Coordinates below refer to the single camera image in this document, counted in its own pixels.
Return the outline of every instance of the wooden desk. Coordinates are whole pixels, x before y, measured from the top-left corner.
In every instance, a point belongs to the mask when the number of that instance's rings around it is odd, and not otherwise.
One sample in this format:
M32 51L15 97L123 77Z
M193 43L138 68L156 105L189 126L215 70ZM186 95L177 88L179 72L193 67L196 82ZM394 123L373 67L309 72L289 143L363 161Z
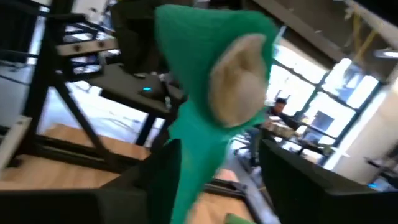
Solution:
M47 136L90 146L82 130L58 124L45 132ZM150 153L147 149L101 136L105 146L122 155L144 159ZM76 166L34 156L22 156L24 162L19 168L4 171L0 190L5 189L75 189L100 187L118 174ZM235 173L221 169L217 178L238 182ZM219 224L227 213L252 220L244 202L234 198L203 193L188 217L190 224Z

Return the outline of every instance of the green hat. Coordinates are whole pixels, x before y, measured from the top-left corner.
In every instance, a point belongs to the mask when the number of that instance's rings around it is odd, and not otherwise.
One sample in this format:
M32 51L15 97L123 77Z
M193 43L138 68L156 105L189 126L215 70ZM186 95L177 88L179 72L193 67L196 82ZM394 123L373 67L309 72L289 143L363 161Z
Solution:
M181 224L204 184L223 163L231 137L264 120L264 113L258 111L239 126L221 125L208 97L213 69L237 39L262 34L266 41L258 55L262 55L267 67L262 78L267 85L277 32L271 20L259 12L165 5L156 9L155 34L170 71L189 95L178 111L178 119L169 128L170 137L181 139L182 146L180 181L171 221Z

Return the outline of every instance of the person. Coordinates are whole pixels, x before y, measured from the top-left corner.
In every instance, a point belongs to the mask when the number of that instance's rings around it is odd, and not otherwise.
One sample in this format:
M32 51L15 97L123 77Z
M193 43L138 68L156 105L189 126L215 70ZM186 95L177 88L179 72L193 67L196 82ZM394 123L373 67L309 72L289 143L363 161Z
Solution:
M298 122L294 121L290 116L283 113L286 104L287 100L285 98L277 98L275 100L275 104L266 110L266 121L262 124L255 125L246 131L250 135L249 151L251 153L250 163L252 166L256 165L256 154L260 139L266 139L276 143L273 135L265 128L271 123L271 120L268 119L268 117L278 116L288 127L292 128L293 130L297 130L297 128L300 127Z

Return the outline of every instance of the ceiling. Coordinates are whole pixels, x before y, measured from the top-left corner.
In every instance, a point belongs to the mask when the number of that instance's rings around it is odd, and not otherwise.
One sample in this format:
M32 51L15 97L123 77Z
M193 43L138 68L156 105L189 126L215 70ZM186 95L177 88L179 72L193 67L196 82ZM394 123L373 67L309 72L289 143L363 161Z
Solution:
M246 8L261 8L264 14L274 18L276 24L287 26L284 38L311 57L321 60L322 64L327 60L334 64L345 57L352 59L358 51L353 44L353 17L347 17L347 4L354 4L352 0L246 0L245 3ZM398 40L393 38L397 37L398 29L394 27L394 32L388 32L392 25L380 23L377 16L366 12L363 7L356 9L366 21L362 23L359 33L362 43L373 27L377 27L377 32L383 36L375 36L363 53L363 59L356 63L366 74L386 81L396 60L377 58L374 51L398 47Z

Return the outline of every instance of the beige pointed ear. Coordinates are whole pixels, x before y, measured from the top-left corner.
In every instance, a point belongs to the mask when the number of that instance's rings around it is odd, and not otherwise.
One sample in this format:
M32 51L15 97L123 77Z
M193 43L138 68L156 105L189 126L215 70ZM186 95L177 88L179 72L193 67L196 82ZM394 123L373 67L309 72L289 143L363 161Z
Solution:
M226 127L249 121L264 107L266 65L262 46L266 37L248 34L236 39L210 74L210 108Z

